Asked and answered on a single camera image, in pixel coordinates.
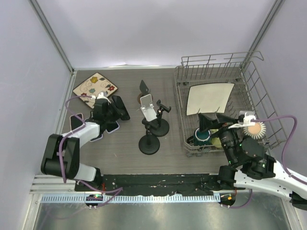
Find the purple-cased phone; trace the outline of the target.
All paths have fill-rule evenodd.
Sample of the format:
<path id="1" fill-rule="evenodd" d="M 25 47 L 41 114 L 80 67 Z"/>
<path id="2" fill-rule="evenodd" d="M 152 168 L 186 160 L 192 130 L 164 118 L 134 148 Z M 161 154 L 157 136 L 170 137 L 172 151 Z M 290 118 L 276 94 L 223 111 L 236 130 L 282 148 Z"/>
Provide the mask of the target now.
<path id="1" fill-rule="evenodd" d="M 111 134 L 111 133 L 115 132 L 118 129 L 119 129 L 119 124 L 117 122 L 111 123 L 111 124 L 107 124 L 107 126 L 106 126 L 106 132 L 108 134 Z"/>
<path id="2" fill-rule="evenodd" d="M 96 138 L 91 139 L 90 142 L 95 142 L 95 141 L 101 140 L 102 138 L 103 138 L 103 134 L 100 134 Z"/>

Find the black phone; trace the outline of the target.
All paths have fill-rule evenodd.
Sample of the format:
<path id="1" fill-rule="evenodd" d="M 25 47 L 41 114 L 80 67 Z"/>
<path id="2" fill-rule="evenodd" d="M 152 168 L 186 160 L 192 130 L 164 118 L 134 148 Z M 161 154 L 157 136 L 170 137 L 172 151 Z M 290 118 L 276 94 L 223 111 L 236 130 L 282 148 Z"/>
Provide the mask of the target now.
<path id="1" fill-rule="evenodd" d="M 112 96 L 113 103 L 116 107 L 117 113 L 122 121 L 130 120 L 130 115 L 124 105 L 124 102 L 120 96 Z"/>

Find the white folding phone stand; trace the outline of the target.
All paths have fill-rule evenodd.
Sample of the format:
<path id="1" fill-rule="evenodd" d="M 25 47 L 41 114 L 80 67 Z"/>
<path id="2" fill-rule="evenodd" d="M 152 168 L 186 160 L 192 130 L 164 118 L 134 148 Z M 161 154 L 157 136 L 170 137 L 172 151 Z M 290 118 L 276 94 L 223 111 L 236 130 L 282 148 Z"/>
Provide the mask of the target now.
<path id="1" fill-rule="evenodd" d="M 156 119 L 156 111 L 153 105 L 153 99 L 151 94 L 147 94 L 140 98 L 141 111 L 146 121 L 151 122 Z"/>

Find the wooden-base grey phone stand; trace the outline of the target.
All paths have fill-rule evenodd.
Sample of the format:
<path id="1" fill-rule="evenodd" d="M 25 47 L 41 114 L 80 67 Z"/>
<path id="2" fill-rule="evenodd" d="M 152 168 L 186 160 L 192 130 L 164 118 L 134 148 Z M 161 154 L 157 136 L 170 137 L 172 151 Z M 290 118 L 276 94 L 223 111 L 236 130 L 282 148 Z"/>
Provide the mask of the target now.
<path id="1" fill-rule="evenodd" d="M 138 103 L 141 103 L 141 97 L 148 95 L 150 93 L 150 89 L 147 87 L 144 80 L 141 80 L 139 89 L 141 93 L 138 95 L 137 101 Z"/>

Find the tall black phone stand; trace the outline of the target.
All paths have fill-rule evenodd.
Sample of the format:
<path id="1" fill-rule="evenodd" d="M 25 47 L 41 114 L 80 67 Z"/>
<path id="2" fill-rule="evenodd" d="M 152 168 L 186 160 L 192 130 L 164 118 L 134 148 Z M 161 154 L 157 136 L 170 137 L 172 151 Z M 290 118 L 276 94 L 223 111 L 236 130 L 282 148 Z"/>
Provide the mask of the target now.
<path id="1" fill-rule="evenodd" d="M 151 133 L 150 129 L 158 129 L 158 125 L 156 125 L 153 121 L 147 121 L 146 118 L 142 120 L 142 124 L 145 126 L 146 133 L 139 140 L 139 150 L 145 155 L 153 155 L 158 152 L 160 148 L 160 141 L 158 137 Z"/>

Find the black round-base stand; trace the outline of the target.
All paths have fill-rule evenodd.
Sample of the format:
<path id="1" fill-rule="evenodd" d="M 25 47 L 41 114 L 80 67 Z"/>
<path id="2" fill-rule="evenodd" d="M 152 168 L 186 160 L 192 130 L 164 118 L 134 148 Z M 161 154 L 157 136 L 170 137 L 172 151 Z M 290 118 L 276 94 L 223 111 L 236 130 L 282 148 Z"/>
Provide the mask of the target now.
<path id="1" fill-rule="evenodd" d="M 156 103 L 159 108 L 157 110 L 156 119 L 153 121 L 154 127 L 150 128 L 152 135 L 156 137 L 163 137 L 169 132 L 169 123 L 162 118 L 163 112 L 170 113 L 171 106 L 167 107 L 161 103 L 161 100 L 158 100 Z"/>

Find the pink-cased phone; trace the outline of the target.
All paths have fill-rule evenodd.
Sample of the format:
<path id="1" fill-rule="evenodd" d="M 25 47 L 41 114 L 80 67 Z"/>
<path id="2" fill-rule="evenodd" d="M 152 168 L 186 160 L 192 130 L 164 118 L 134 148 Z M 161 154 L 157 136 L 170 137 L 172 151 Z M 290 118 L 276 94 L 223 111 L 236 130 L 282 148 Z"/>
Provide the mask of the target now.
<path id="1" fill-rule="evenodd" d="M 70 127 L 71 130 L 75 130 L 83 125 L 83 114 L 78 113 L 70 116 Z"/>

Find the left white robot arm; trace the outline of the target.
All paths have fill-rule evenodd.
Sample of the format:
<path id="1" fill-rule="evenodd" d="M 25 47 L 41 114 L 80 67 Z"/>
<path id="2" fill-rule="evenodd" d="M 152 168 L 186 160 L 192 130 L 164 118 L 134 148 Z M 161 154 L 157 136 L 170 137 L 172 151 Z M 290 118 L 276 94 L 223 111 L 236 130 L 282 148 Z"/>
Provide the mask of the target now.
<path id="1" fill-rule="evenodd" d="M 82 123 L 78 128 L 65 134 L 48 137 L 41 172 L 58 176 L 65 183 L 75 180 L 78 186 L 87 186 L 91 191 L 99 191 L 103 185 L 100 169 L 80 163 L 80 148 L 91 140 L 98 140 L 108 129 L 119 126 L 117 120 L 129 120 L 130 116 L 119 96 L 96 99 L 94 108 L 86 120 L 76 117 Z"/>

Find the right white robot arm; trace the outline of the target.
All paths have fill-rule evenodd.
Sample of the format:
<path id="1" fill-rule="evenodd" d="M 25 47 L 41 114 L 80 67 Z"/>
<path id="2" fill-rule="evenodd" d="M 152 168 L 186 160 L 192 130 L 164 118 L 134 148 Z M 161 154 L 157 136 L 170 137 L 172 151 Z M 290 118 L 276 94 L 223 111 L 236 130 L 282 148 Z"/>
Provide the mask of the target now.
<path id="1" fill-rule="evenodd" d="M 211 136 L 220 140 L 228 161 L 216 178 L 220 188 L 258 190 L 284 198 L 300 210 L 307 209 L 307 178 L 268 155 L 259 143 L 266 133 L 264 120 L 252 111 L 241 111 L 238 118 L 221 113 L 198 117 L 200 132 L 216 130 Z"/>

